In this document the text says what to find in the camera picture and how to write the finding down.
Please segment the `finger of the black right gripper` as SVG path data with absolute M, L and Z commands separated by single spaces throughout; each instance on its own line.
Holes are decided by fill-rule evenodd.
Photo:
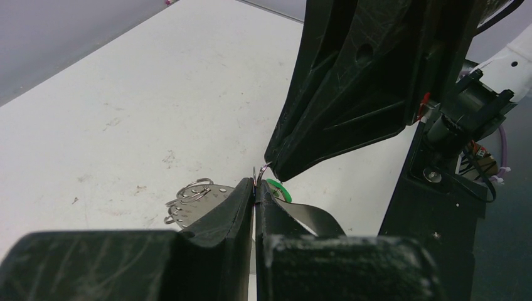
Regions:
M 265 151 L 275 177 L 388 139 L 425 95 L 453 89 L 477 1 L 308 1 L 293 76 Z

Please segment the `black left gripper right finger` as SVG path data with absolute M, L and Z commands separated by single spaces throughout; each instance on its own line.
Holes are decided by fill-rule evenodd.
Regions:
M 257 184 L 259 300 L 443 300 L 430 255 L 397 237 L 314 236 Z

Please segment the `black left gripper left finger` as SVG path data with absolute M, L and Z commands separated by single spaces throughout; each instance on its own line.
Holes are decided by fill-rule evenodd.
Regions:
M 181 231 L 53 231 L 1 263 L 2 300 L 246 300 L 254 185 Z

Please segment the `green key tag with key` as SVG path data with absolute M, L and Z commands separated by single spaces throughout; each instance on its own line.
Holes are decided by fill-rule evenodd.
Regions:
M 292 196 L 289 194 L 288 190 L 283 186 L 281 182 L 278 182 L 274 179 L 267 179 L 269 188 L 274 195 L 274 197 L 284 203 L 291 203 Z

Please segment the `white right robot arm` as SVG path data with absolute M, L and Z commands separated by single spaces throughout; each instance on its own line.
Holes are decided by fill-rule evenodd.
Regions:
M 459 72 L 475 35 L 513 1 L 308 1 L 289 91 L 265 151 L 281 181 L 389 139 L 435 104 L 428 135 L 454 157 L 495 130 L 516 88 Z

